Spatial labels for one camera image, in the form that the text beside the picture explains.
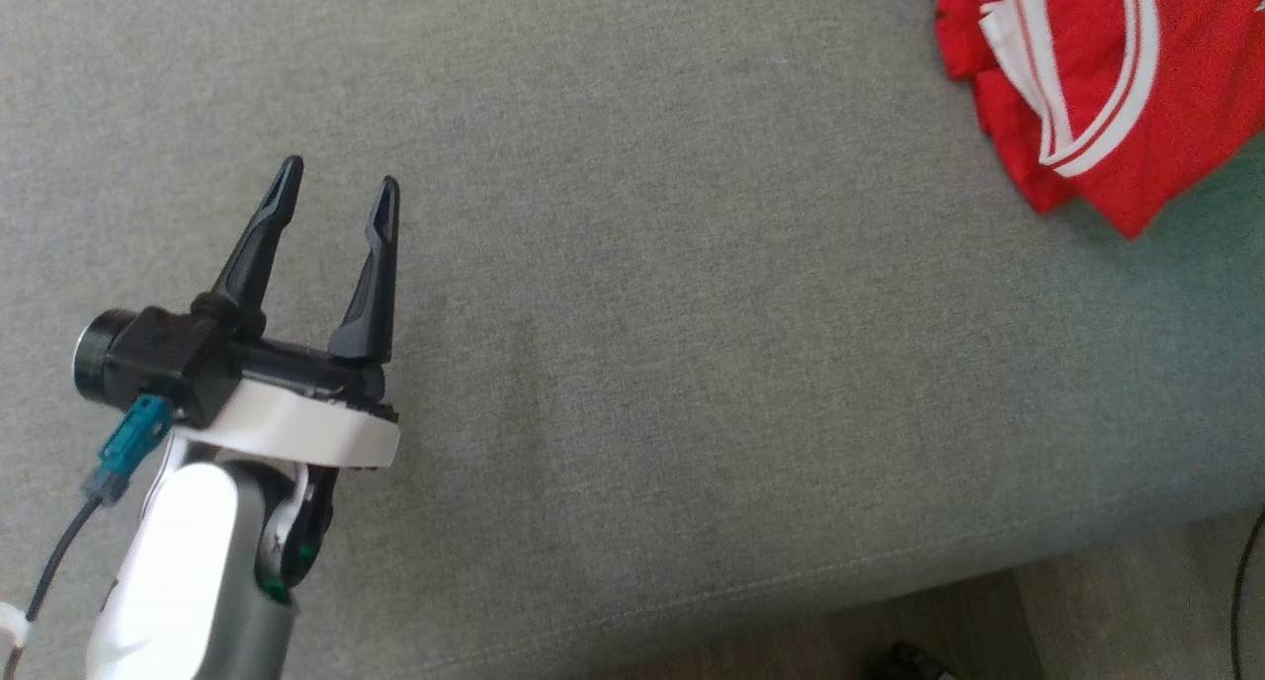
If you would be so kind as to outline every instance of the wooden floor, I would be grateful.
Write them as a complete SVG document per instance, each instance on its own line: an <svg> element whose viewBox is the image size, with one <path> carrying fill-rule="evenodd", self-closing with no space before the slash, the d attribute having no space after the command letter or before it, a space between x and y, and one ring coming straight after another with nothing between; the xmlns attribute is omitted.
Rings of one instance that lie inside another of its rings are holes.
<svg viewBox="0 0 1265 680"><path fill-rule="evenodd" d="M921 645L960 680L1228 679L1230 599L1255 516L1243 509L591 680L868 680L897 640ZM1241 622L1245 680L1265 680L1257 551Z"/></svg>

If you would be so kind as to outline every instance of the white cable clip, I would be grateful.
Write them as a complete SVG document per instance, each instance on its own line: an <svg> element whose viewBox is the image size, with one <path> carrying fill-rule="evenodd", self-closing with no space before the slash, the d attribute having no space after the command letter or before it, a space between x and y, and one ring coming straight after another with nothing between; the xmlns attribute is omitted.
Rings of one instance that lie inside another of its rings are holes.
<svg viewBox="0 0 1265 680"><path fill-rule="evenodd" d="M27 647L27 637L30 636L30 622L27 621L27 613L6 603L0 603L0 631L13 638L13 647Z"/></svg>

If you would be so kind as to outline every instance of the black cable on floor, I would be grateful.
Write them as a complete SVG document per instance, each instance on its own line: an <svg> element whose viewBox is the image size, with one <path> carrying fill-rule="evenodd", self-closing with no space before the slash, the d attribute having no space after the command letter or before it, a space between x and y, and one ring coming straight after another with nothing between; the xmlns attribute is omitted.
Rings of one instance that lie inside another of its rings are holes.
<svg viewBox="0 0 1265 680"><path fill-rule="evenodd" d="M57 568L62 565L66 550L71 549L71 542L75 541L83 523L92 517L99 506L101 506L100 495L89 495L80 512L75 516L75 519L71 521L70 527L62 533L62 538L58 540L57 546L53 547L53 554L49 555L48 564L44 565L44 573L39 575L39 583L35 584L35 593L30 597L30 605L27 607L28 622L34 623L39 616L39 609L44 608L44 598L48 595L48 588L53 585L53 576L57 574ZM4 664L4 675L0 676L3 680L14 680L19 660L22 660L22 648L14 648L9 652L9 661Z"/></svg>
<svg viewBox="0 0 1265 680"><path fill-rule="evenodd" d="M1235 600L1230 607L1230 666L1235 670L1235 680L1243 680L1242 660L1238 657L1238 608L1243 604L1243 578L1247 576L1252 549L1256 547L1256 537L1260 536L1262 526L1265 526L1265 509L1261 509L1256 523L1252 523L1252 532L1247 536L1247 545L1243 546L1243 555L1238 559L1238 571L1235 574Z"/></svg>

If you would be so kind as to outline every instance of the camera lens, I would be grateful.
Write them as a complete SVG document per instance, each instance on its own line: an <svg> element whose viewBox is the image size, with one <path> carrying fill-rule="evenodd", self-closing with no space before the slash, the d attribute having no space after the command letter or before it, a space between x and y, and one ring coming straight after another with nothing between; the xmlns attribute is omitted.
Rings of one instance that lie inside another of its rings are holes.
<svg viewBox="0 0 1265 680"><path fill-rule="evenodd" d="M105 361L114 340L137 319L137 312L126 310L105 311L92 320L80 335L75 346L75 364L71 377L75 388L87 401L105 402Z"/></svg>

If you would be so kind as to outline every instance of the stitched seam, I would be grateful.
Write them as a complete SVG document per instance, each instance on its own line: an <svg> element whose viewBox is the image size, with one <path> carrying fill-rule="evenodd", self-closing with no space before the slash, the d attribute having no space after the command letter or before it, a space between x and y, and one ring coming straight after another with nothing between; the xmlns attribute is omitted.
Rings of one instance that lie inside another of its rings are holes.
<svg viewBox="0 0 1265 680"><path fill-rule="evenodd" d="M947 540L941 540L939 542L932 542L932 543L926 543L926 545L899 546L899 549L888 550L888 551L879 552L879 554L873 554L873 555L864 555L864 557L853 559L853 560L848 560L848 561L826 564L825 566L818 566L816 569L808 569L808 570L805 570L805 571L796 571L796 573L791 573L791 574L787 574L787 575L783 575L783 576L773 576L773 578L763 579L763 580L759 580L759 581L750 581L748 584L739 584L736 586L725 586L725 589L716 589L716 590L710 590L710 592L702 592L702 593L698 593L698 594L692 594L689 597L682 597L679 599L672 599L672 600L658 603L658 604L650 604L650 605L635 608L635 609L621 610L621 612L612 613L612 614L608 614L608 616L603 616L603 617L600 617L600 618L595 618L595 619L589 619L589 621L582 621L579 623L573 623L571 626L565 626L565 627L560 627L560 628L554 628L552 631L543 631L540 633L534 633L534 634L529 634L529 636L520 636L519 638L514 638L514 640L505 641L505 642L501 642L501 643L495 643L495 645L491 645L491 646L483 646L482 648L478 648L478 650L474 650L474 651L469 651L469 652L464 652L464 653L457 653L457 655L450 655L448 657L441 657L441 659L436 659L436 660L433 660L433 661L428 661L428 662L424 662L419 670L423 670L423 671L428 671L429 670L429 671L440 671L440 672L444 672L444 671L453 670L457 666L462 666L462 665L483 665L483 664L490 662L490 661L492 661L495 659L498 659L498 657L512 656L512 655L528 652L528 651L533 650L534 647L539 647L539 646L541 646L541 645L544 645L546 642L553 642L553 640L557 638L557 637L559 637L559 636L568 636L568 634L574 634L577 632L588 632L588 631L595 631L595 629L605 629L605 628L612 628L612 627L625 626L625 624L627 624L634 618L640 618L643 616L660 614L660 613L676 609L678 607L687 607L688 608L688 607L693 607L696 604L700 604L700 603L703 603L703 602L708 602L708 600L712 600L712 599L717 599L717 598L727 598L727 599L744 598L746 595L751 595L751 594L759 593L759 592L762 592L764 589L769 589L769 586L789 586L789 585L803 584L805 581L811 580L813 578L824 576L824 575L830 575L831 573L836 573L836 571L849 570L850 568L861 566L861 565L865 565L865 564L870 564L870 562L875 562L875 561L882 561L882 560L888 560L888 559L893 559L893 557L904 557L904 555L911 555L911 554L915 554L915 552L935 551L935 550L944 549L944 546L953 546L953 545L956 545L959 542L968 541L968 540L978 540L978 538L994 537L994 536L998 536L999 532L1008 532L1008 531L1012 531L1012 530L1016 530L1016 528L1021 528L1021 527L1030 527L1030 526L1032 526L1032 523L1042 523L1042 522L1049 522L1051 519L1060 519L1060 518L1075 517L1075 514L1080 514L1080 513L1084 513L1084 512L1088 512L1088 511L1098 509L1098 508L1102 508L1102 506L1118 504L1118 503L1122 503L1122 501L1132 501L1132 499L1137 499L1137 498L1141 498L1141 497L1151 495L1151 494L1154 494L1154 492L1166 492L1169 489L1170 489L1170 487L1155 487L1155 488L1149 488L1149 489L1144 489L1144 490L1135 490L1135 492L1130 492L1130 494L1116 495L1113 498L1099 499L1094 504L1075 506L1075 508L1071 508L1071 509L1063 509L1063 512L1058 512L1058 513L1041 514L1041 517L1036 517L1036 518L1031 518L1031 519L1017 521L1017 522L1008 522L1008 523L999 523L999 526L997 526L997 527L989 527L987 530L975 531L975 532L963 532L961 535L950 537Z"/></svg>

